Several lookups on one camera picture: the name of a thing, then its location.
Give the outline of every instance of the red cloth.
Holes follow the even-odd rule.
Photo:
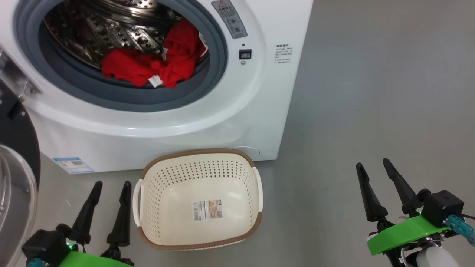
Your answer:
[[[137,87],[144,86],[150,77],[158,74],[164,86],[174,88],[178,81],[193,76],[205,47],[198,30],[186,19],[173,25],[163,46],[168,48],[166,61],[161,55],[143,54],[136,49],[111,49],[102,60],[102,73],[106,78],[114,76]]]

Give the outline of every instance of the white basket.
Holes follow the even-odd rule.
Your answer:
[[[262,216],[262,184],[252,160],[232,149],[160,157],[133,192],[133,217],[154,248],[191,250],[241,242]]]

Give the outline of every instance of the white handle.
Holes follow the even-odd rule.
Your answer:
[[[254,170],[254,174],[256,175],[257,180],[257,192],[259,194],[259,211],[262,212],[262,208],[264,207],[264,196],[262,193],[261,175],[259,174],[259,171],[256,167],[253,167],[252,169]]]
[[[140,222],[142,221],[142,211],[143,211],[143,193],[140,194],[140,203],[139,203],[139,193],[143,192],[143,179],[140,179],[136,184],[133,190],[133,197],[132,197],[132,210],[133,210],[133,220],[137,227],[140,226]]]

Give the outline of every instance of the gray rubber seal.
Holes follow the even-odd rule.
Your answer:
[[[135,88],[131,83],[106,79],[100,71],[72,58],[43,26],[44,16],[62,0],[24,0],[17,11],[18,42],[36,70],[68,94],[106,108],[155,112],[188,105],[211,91],[219,82],[228,60],[224,35],[216,21],[196,0],[160,0],[188,19],[203,35],[209,57],[195,75],[174,89]]]

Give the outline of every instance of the washing machine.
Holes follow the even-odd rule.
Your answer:
[[[277,158],[312,0],[9,0],[0,78],[42,153],[69,173],[141,169],[177,151]],[[175,88],[105,78],[104,52],[162,52],[180,19],[207,52]]]

